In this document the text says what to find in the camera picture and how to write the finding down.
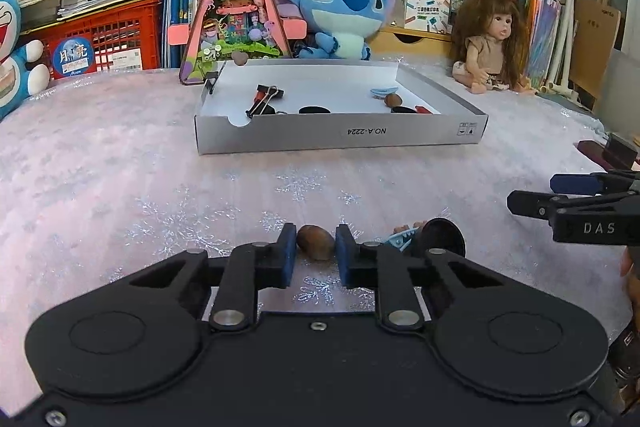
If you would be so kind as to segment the blue hair clip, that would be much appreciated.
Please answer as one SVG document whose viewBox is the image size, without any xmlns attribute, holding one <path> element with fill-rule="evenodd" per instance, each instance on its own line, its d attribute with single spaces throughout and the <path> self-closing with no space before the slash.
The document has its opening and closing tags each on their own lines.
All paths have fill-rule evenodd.
<svg viewBox="0 0 640 427">
<path fill-rule="evenodd" d="M 418 237 L 420 236 L 425 221 L 416 221 L 413 225 L 401 225 L 394 228 L 394 231 L 387 239 L 384 239 L 383 244 L 390 245 L 396 248 L 404 255 L 411 256 L 413 247 L 418 243 Z"/>
<path fill-rule="evenodd" d="M 395 94 L 398 91 L 397 87 L 391 88 L 374 88 L 370 90 L 370 93 L 375 98 L 386 98 L 387 95 Z"/>
</svg>

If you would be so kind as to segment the brown nut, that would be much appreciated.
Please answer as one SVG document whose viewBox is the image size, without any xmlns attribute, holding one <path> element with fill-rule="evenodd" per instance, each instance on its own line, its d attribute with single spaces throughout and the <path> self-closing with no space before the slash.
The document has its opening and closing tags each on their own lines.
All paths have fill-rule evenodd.
<svg viewBox="0 0 640 427">
<path fill-rule="evenodd" d="M 304 225 L 296 235 L 298 249 L 309 259 L 330 261 L 334 256 L 334 238 L 318 225 Z"/>
<path fill-rule="evenodd" d="M 384 103 L 389 108 L 394 108 L 402 105 L 402 98 L 396 93 L 390 93 L 384 98 Z"/>
</svg>

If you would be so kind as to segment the black round cap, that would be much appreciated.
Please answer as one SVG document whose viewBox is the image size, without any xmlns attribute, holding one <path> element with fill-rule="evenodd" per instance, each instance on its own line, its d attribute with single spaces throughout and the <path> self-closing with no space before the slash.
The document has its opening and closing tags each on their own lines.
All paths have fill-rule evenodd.
<svg viewBox="0 0 640 427">
<path fill-rule="evenodd" d="M 445 218 L 434 218 L 422 225 L 416 233 L 416 251 L 425 254 L 431 249 L 442 249 L 460 257 L 465 256 L 465 239 L 454 222 Z"/>
</svg>

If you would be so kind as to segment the black binder clip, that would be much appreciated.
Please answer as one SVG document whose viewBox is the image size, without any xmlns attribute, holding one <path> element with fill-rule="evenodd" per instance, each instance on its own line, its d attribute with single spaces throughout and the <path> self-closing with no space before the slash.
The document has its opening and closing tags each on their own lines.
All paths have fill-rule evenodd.
<svg viewBox="0 0 640 427">
<path fill-rule="evenodd" d="M 250 108 L 247 109 L 247 111 L 245 112 L 245 115 L 250 119 L 253 119 L 256 116 L 276 115 L 277 111 L 272 107 L 271 103 L 273 101 L 279 101 L 279 100 L 271 100 L 271 101 L 262 100 L 260 102 L 255 102 L 253 100 L 252 106 L 250 106 Z"/>
</svg>

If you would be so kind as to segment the red marker cap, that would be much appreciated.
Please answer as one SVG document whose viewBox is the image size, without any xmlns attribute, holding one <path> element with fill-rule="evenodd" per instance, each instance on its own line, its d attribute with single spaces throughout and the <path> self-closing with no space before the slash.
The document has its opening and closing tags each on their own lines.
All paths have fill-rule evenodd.
<svg viewBox="0 0 640 427">
<path fill-rule="evenodd" d="M 427 115 L 433 114 L 429 109 L 427 109 L 425 106 L 422 106 L 422 105 L 417 105 L 414 109 L 418 114 L 427 114 Z"/>
</svg>

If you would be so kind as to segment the black round lid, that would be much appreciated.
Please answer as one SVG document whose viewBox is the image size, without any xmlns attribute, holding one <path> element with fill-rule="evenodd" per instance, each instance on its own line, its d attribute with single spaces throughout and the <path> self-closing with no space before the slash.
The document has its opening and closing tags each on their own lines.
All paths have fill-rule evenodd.
<svg viewBox="0 0 640 427">
<path fill-rule="evenodd" d="M 299 115 L 329 114 L 331 111 L 326 107 L 309 105 L 301 107 L 298 113 Z"/>
</svg>

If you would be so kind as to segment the black round puck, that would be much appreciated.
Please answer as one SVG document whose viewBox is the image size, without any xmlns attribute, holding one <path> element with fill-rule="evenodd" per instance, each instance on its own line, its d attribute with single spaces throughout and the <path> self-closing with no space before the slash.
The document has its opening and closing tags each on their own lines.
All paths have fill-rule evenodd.
<svg viewBox="0 0 640 427">
<path fill-rule="evenodd" d="M 390 109 L 392 113 L 396 114 L 416 114 L 416 110 L 406 106 L 395 106 Z"/>
</svg>

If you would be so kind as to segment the red small clip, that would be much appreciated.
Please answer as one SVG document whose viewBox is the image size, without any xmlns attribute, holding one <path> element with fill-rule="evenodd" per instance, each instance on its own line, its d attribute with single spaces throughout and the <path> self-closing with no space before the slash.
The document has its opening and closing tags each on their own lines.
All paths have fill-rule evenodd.
<svg viewBox="0 0 640 427">
<path fill-rule="evenodd" d="M 283 95 L 284 91 L 279 89 L 277 86 L 265 86 L 264 84 L 258 84 L 254 101 L 279 100 L 279 98 L 283 98 Z"/>
</svg>

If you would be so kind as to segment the black phone stand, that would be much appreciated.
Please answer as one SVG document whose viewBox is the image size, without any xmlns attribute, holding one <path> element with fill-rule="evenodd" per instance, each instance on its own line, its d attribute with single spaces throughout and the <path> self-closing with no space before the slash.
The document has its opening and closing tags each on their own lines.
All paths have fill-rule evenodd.
<svg viewBox="0 0 640 427">
<path fill-rule="evenodd" d="M 610 133 L 606 141 L 603 159 L 613 169 L 631 170 L 638 158 L 637 147 L 617 133 Z"/>
</svg>

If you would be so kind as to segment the white pipe stand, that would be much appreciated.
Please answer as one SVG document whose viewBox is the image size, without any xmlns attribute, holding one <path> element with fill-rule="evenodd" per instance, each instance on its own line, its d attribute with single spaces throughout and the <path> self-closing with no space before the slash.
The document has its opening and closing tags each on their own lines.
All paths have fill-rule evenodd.
<svg viewBox="0 0 640 427">
<path fill-rule="evenodd" d="M 570 87 L 570 60 L 573 53 L 574 30 L 575 0 L 565 0 L 556 32 L 551 64 L 542 91 L 564 96 L 572 102 L 578 100 L 578 93 Z"/>
</svg>

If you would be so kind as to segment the black clip on box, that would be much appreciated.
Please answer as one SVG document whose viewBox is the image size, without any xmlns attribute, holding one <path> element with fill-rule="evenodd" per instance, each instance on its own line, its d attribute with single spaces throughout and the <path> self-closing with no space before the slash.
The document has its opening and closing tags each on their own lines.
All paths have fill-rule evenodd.
<svg viewBox="0 0 640 427">
<path fill-rule="evenodd" d="M 209 95 L 212 95 L 214 93 L 216 83 L 221 73 L 224 71 L 226 65 L 226 62 L 221 62 L 216 66 L 213 72 L 206 72 L 204 86 Z"/>
</svg>

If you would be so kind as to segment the brown haired baby doll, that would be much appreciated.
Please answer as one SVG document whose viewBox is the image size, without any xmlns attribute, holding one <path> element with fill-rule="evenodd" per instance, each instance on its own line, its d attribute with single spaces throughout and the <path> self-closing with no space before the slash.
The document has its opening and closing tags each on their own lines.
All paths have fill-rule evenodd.
<svg viewBox="0 0 640 427">
<path fill-rule="evenodd" d="M 452 78 L 474 94 L 530 93 L 528 37 L 514 0 L 464 0 L 452 25 Z"/>
</svg>

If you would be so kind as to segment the wooden drawer box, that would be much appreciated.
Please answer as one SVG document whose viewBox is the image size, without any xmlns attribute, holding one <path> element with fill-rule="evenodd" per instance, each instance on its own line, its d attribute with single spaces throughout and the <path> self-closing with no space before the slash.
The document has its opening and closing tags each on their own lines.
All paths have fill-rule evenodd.
<svg viewBox="0 0 640 427">
<path fill-rule="evenodd" d="M 385 26 L 368 39 L 374 55 L 424 55 L 448 57 L 452 49 L 450 35 Z"/>
</svg>

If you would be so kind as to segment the pink triangular diorama house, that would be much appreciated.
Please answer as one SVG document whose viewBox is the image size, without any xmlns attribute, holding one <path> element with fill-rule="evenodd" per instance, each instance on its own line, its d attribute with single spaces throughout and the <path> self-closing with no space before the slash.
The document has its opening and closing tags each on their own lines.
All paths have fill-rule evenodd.
<svg viewBox="0 0 640 427">
<path fill-rule="evenodd" d="M 200 0 L 190 22 L 168 28 L 168 42 L 182 49 L 178 78 L 186 86 L 216 77 L 219 62 L 290 57 L 290 43 L 306 35 L 288 0 Z"/>
</svg>

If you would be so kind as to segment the red plastic crate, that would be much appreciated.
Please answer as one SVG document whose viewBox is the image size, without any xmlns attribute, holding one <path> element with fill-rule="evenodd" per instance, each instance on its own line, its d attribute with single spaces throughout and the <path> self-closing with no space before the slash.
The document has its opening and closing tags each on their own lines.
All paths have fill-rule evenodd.
<svg viewBox="0 0 640 427">
<path fill-rule="evenodd" d="M 42 42 L 39 61 L 55 81 L 110 69 L 157 69 L 162 15 L 162 0 L 131 0 L 25 31 L 18 42 Z"/>
</svg>

